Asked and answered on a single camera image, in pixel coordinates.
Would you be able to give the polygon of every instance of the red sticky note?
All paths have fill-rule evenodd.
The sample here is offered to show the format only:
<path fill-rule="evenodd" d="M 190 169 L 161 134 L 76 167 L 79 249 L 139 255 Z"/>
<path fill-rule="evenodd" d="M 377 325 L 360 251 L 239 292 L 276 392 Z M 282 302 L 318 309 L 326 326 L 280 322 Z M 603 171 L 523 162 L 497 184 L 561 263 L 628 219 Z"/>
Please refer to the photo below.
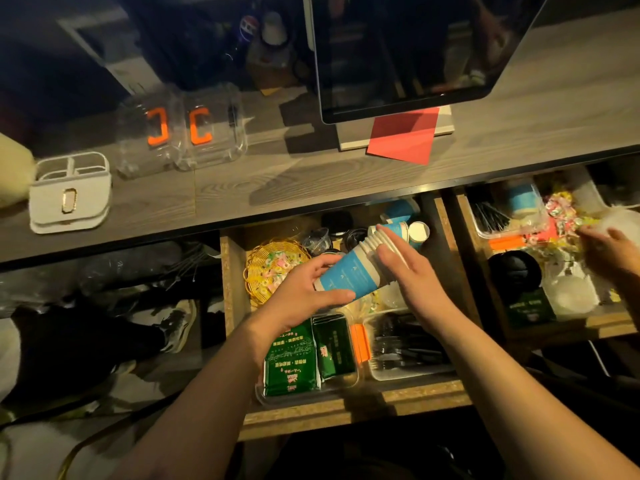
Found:
<path fill-rule="evenodd" d="M 439 111 L 430 107 L 376 118 L 367 153 L 427 165 Z"/>

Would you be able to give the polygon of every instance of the white storage caddy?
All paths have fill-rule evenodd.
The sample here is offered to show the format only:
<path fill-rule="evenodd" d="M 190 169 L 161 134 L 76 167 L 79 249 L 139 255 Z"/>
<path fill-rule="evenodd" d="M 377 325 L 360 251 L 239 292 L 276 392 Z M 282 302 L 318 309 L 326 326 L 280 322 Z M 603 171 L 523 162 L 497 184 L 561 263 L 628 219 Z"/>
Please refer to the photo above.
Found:
<path fill-rule="evenodd" d="M 31 230 L 50 234 L 97 227 L 110 201 L 111 173 L 102 153 L 40 160 L 29 189 Z"/>

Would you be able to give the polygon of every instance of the hand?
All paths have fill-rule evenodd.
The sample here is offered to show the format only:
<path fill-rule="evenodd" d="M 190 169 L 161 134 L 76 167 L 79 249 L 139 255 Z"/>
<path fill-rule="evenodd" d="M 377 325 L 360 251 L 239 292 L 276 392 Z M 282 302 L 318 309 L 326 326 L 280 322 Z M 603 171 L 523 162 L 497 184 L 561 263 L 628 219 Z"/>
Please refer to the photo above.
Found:
<path fill-rule="evenodd" d="M 434 333 L 441 323 L 453 315 L 461 315 L 442 288 L 429 260 L 386 227 L 376 228 L 387 234 L 406 261 L 405 265 L 386 244 L 376 250 L 382 264 L 396 277 L 405 302 L 416 317 L 422 318 L 427 331 Z"/>
<path fill-rule="evenodd" d="M 640 277 L 640 249 L 618 229 L 605 235 L 589 226 L 578 229 L 587 266 L 615 285 Z"/>
<path fill-rule="evenodd" d="M 283 334 L 316 311 L 329 306 L 343 306 L 356 298 L 351 290 L 316 291 L 314 281 L 340 261 L 341 256 L 323 254 L 293 268 L 278 289 L 255 315 L 263 317 L 274 337 Z"/>

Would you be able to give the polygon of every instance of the wicker basket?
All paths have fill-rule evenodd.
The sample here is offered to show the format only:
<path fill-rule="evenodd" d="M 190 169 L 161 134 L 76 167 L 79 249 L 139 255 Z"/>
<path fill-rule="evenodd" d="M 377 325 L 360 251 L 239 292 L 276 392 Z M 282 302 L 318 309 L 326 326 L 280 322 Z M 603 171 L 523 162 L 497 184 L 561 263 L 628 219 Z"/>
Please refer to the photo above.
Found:
<path fill-rule="evenodd" d="M 265 303 L 273 293 L 269 287 L 273 288 L 274 276 L 265 276 L 265 273 L 285 271 L 278 273 L 282 275 L 291 270 L 277 266 L 274 257 L 274 253 L 277 252 L 285 253 L 287 261 L 299 260 L 300 263 L 304 263 L 311 259 L 307 250 L 292 239 L 275 239 L 255 247 L 247 256 L 244 267 L 244 287 L 254 306 Z"/>

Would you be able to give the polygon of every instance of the monitor screen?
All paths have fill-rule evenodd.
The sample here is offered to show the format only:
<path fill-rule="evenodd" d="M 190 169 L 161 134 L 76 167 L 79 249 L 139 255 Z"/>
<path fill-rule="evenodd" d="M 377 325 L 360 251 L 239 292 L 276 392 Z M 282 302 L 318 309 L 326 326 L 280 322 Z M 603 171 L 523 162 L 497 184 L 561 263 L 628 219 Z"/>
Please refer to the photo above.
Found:
<path fill-rule="evenodd" d="M 312 0 L 325 123 L 479 99 L 545 0 Z"/>

